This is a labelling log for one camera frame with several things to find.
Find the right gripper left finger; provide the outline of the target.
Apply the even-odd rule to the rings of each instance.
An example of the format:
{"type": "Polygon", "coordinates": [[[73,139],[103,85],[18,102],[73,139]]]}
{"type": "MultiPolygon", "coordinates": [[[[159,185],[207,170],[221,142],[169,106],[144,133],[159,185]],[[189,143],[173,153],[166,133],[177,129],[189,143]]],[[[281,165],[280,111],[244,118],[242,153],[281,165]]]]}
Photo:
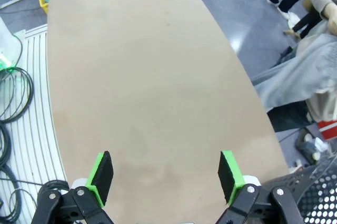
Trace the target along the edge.
{"type": "Polygon", "coordinates": [[[37,201],[31,223],[113,223],[103,207],[106,204],[114,175],[108,151],[98,154],[85,185],[61,194],[45,190],[37,201]]]}

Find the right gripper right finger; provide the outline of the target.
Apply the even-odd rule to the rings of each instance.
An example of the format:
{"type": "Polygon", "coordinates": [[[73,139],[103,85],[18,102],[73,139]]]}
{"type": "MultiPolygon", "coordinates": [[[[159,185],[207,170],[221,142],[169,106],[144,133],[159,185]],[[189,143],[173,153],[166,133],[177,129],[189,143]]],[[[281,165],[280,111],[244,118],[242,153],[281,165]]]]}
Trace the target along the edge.
{"type": "Polygon", "coordinates": [[[286,186],[265,189],[244,181],[231,151],[222,151],[218,176],[228,207],[217,223],[302,223],[291,191],[286,186]]]}

